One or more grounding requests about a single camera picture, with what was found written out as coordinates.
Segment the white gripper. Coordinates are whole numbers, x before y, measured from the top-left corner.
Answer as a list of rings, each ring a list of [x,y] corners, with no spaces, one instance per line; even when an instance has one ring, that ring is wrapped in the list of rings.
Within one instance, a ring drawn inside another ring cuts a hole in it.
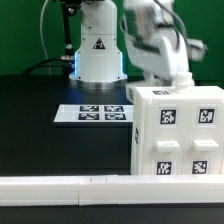
[[[149,80],[154,75],[171,82],[179,72],[188,72],[185,41],[173,29],[161,29],[145,38],[124,34],[131,63]]]

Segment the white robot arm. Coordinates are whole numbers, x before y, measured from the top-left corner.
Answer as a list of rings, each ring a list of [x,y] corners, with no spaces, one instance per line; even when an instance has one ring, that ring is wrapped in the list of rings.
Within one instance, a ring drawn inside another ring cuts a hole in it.
[[[143,71],[146,81],[172,82],[189,70],[184,28],[174,25],[174,0],[123,0],[123,15],[117,16],[112,0],[84,0],[81,4],[81,45],[74,53],[76,85],[107,89],[126,82],[123,54],[117,47],[122,30],[131,64]]]

